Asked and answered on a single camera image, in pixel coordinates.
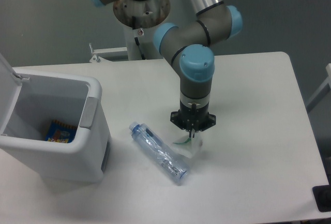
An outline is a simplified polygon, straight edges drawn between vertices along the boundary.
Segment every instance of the white trash bin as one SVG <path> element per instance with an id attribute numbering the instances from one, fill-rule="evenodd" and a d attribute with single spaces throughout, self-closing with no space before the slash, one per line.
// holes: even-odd
<path id="1" fill-rule="evenodd" d="M 41 176 L 97 182 L 111 136 L 91 77 L 13 68 L 0 54 L 0 148 Z M 77 126 L 70 143 L 45 141 L 53 120 Z"/>

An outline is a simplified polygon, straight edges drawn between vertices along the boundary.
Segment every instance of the white table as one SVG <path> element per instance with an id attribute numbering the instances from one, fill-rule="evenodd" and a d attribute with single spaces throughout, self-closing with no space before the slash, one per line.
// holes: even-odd
<path id="1" fill-rule="evenodd" d="M 97 78 L 113 138 L 104 180 L 42 179 L 0 151 L 0 223 L 265 223 L 330 217 L 312 187 L 327 178 L 288 56 L 218 56 L 209 111 L 184 185 L 173 184 L 130 136 L 145 122 L 170 144 L 179 78 L 165 60 L 33 67 Z"/>

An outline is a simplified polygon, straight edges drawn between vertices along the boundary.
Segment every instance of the plastic water bottle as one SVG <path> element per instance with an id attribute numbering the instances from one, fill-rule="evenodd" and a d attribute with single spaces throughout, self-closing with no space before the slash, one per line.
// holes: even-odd
<path id="1" fill-rule="evenodd" d="M 170 178 L 179 184 L 188 173 L 188 166 L 184 163 L 146 124 L 134 122 L 130 125 L 132 138 L 144 149 Z"/>

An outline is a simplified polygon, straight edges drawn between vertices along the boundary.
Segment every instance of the gray floor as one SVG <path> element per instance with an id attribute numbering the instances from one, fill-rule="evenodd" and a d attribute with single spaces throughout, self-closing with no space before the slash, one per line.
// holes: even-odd
<path id="1" fill-rule="evenodd" d="M 170 1 L 169 21 L 184 26 L 195 20 L 189 0 Z M 224 1 L 241 11 L 244 29 L 214 45 L 215 54 L 286 52 L 306 101 L 331 63 L 331 0 Z M 1 0 L 0 7 L 0 52 L 12 66 L 87 63 L 90 42 L 95 49 L 125 45 L 112 6 L 95 8 L 90 0 Z M 318 139 L 331 137 L 328 106 L 310 115 Z"/>

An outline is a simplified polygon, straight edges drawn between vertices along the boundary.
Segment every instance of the trash bin lid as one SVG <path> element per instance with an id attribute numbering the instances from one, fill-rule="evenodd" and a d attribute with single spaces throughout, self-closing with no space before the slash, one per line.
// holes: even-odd
<path id="1" fill-rule="evenodd" d="M 0 135 L 11 117 L 21 87 L 20 77 L 0 53 Z"/>

